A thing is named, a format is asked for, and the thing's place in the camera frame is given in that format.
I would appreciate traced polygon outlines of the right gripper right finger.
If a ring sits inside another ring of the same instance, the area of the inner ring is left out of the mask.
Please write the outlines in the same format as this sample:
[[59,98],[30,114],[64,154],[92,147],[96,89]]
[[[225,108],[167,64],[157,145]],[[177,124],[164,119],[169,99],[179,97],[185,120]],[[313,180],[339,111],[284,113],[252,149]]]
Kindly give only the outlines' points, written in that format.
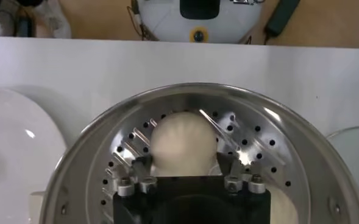
[[224,176],[224,185],[229,192],[239,193],[246,185],[247,191],[252,194],[264,194],[266,186],[258,173],[245,171],[247,166],[233,154],[217,153],[217,163],[221,174]]

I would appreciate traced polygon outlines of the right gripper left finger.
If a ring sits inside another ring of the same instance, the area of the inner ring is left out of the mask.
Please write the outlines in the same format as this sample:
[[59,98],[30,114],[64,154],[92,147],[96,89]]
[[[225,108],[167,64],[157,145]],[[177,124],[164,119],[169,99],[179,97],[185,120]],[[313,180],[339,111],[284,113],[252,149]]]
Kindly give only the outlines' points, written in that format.
[[157,187],[157,178],[151,175],[152,156],[135,158],[127,170],[125,165],[116,166],[116,192],[120,197],[130,197],[136,190],[152,194]]

